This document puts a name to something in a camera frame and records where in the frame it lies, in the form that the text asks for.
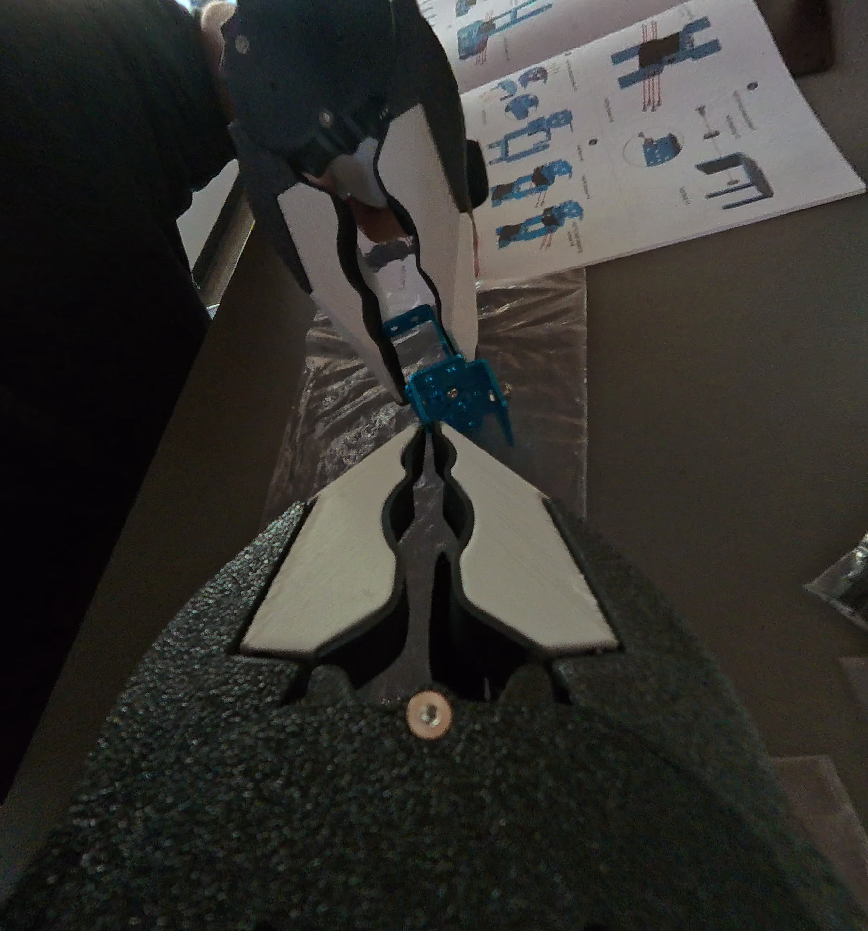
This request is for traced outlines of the large clear plastic bag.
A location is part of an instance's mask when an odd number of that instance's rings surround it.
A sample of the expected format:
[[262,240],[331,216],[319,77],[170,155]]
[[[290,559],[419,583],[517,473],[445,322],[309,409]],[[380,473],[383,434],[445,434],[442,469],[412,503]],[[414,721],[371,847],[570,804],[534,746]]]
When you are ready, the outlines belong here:
[[[514,444],[492,416],[474,441],[578,518],[586,515],[587,304],[582,269],[478,294],[479,354],[502,385]],[[417,425],[322,314],[307,332],[261,528]]]

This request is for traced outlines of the dark brown block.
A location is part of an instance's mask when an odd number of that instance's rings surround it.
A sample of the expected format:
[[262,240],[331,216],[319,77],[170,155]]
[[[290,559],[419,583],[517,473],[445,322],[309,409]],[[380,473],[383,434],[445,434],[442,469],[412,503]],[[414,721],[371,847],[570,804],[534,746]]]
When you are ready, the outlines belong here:
[[794,78],[822,74],[835,64],[828,1],[756,1]]

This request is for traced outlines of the person's black clothing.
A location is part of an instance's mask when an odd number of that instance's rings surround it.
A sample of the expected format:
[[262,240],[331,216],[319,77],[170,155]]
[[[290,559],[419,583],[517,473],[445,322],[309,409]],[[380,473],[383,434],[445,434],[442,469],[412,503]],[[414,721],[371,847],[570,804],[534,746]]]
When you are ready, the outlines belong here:
[[0,2],[0,803],[205,339],[177,220],[232,158],[178,2]]

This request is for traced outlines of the blue metal bracket assembly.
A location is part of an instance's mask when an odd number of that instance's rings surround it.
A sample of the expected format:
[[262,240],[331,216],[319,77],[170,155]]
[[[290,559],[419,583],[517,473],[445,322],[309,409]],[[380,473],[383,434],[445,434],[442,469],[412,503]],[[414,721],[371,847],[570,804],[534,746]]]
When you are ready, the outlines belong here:
[[507,399],[492,367],[485,359],[467,360],[454,349],[432,306],[419,305],[393,316],[382,323],[381,331],[392,340],[425,324],[433,327],[443,358],[407,381],[406,396],[421,423],[425,427],[444,423],[469,435],[479,430],[484,418],[491,414],[506,442],[513,445]]

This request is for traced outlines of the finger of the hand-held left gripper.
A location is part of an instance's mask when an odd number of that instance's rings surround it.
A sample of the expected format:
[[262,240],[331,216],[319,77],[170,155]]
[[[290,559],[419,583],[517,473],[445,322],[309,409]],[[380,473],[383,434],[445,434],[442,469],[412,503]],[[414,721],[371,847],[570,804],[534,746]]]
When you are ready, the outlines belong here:
[[399,404],[405,380],[382,331],[384,295],[358,248],[358,228],[335,194],[300,182],[277,198],[313,302]]
[[418,267],[440,309],[440,324],[464,358],[477,347],[474,225],[460,211],[424,108],[394,118],[377,157],[381,186],[413,223]]

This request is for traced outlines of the person's left hand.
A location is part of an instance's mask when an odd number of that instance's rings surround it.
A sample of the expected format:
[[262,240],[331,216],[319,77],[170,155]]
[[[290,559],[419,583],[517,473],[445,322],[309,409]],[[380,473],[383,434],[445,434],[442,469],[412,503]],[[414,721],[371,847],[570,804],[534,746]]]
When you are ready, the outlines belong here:
[[348,198],[347,205],[358,229],[373,243],[385,243],[404,239],[408,234],[389,208],[378,208],[355,198]]

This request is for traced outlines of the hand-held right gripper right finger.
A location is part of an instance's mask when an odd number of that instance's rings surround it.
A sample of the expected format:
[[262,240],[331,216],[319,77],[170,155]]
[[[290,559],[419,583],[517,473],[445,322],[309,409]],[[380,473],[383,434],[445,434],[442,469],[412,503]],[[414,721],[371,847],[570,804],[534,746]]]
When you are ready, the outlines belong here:
[[502,692],[522,667],[618,650],[549,498],[450,425],[431,439],[455,538],[436,563],[433,679],[453,692]]

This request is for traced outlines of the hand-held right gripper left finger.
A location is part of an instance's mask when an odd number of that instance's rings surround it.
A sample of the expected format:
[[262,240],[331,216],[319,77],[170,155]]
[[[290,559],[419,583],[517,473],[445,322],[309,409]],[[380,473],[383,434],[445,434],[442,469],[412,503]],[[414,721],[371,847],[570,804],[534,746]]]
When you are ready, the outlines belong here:
[[415,516],[426,433],[410,426],[309,502],[239,650],[310,670],[344,669],[359,688],[388,669],[408,632],[399,542]]

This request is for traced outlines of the white instruction booklet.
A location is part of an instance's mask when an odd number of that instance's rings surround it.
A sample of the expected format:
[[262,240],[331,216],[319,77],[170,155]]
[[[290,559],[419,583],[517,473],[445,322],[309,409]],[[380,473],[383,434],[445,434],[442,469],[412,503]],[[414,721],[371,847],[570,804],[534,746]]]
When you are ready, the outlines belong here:
[[658,249],[866,190],[756,2],[420,2],[488,192],[478,285]]

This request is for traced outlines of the dark grey desk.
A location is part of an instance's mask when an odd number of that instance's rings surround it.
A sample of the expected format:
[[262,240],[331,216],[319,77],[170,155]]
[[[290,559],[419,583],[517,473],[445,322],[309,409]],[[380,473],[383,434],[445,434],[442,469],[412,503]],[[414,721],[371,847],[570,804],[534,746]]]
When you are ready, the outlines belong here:
[[[868,2],[802,89],[868,185]],[[825,757],[868,834],[868,636],[809,595],[868,528],[868,192],[589,268],[589,523],[665,593],[773,758]],[[262,525],[310,304],[253,233],[0,822],[0,899],[127,674]]]

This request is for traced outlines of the pile of small screw bags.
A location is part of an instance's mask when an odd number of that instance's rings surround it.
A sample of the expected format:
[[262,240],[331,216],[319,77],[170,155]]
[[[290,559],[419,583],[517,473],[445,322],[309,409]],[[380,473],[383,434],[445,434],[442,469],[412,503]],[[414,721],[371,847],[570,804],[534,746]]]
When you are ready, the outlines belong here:
[[[868,530],[858,544],[818,576],[807,589],[868,633]],[[868,723],[868,658],[840,661]],[[840,872],[857,899],[868,908],[868,835],[834,763],[826,757],[805,761],[800,789],[803,824]]]

